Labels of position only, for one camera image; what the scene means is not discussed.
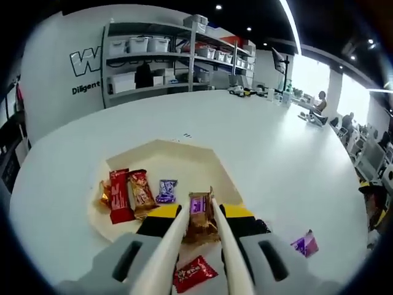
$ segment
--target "purple candy wrapper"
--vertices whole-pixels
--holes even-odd
[[[306,258],[309,258],[319,250],[317,241],[315,240],[313,231],[311,229],[304,237],[299,238],[296,242],[293,242],[290,245],[293,246],[296,251],[306,256]]]
[[[176,198],[174,196],[174,187],[177,185],[177,180],[160,180],[160,193],[156,196],[157,203],[174,203]]]

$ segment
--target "computer monitor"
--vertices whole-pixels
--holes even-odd
[[[273,54],[274,68],[281,74],[285,74],[286,64],[284,57],[274,48],[271,48],[271,52]]]

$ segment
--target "brown snack wrapper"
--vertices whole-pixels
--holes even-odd
[[[94,201],[94,205],[102,214],[111,212],[111,184],[109,181],[99,182],[99,199]]]
[[[212,204],[214,197],[212,187],[210,187],[210,192],[191,192],[189,197],[190,221],[183,242],[202,245],[219,241],[220,236]]]
[[[158,207],[147,183],[147,172],[145,169],[131,171],[130,182],[135,201],[135,217],[143,220],[147,214]]]

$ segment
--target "beige tray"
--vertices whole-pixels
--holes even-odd
[[[212,149],[172,141],[155,140],[107,159],[98,174],[96,191],[88,203],[88,218],[93,227],[109,241],[122,234],[136,232],[139,221],[112,224],[108,214],[100,213],[93,205],[99,198],[98,183],[109,178],[109,172],[129,168],[146,169],[153,196],[159,192],[160,179],[177,179],[176,203],[189,202],[189,192],[208,192],[214,189],[217,203],[238,205],[242,198]],[[131,207],[133,196],[128,187]]]

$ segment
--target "round white table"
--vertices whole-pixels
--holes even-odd
[[[157,138],[189,140],[214,149],[246,206],[284,241],[312,229],[319,252],[308,259],[310,271],[345,282],[365,258],[364,201],[336,134],[299,119],[300,111],[215,90],[148,98],[73,121],[25,159],[10,202],[16,235],[49,283],[78,279],[109,244],[87,218],[98,165]]]

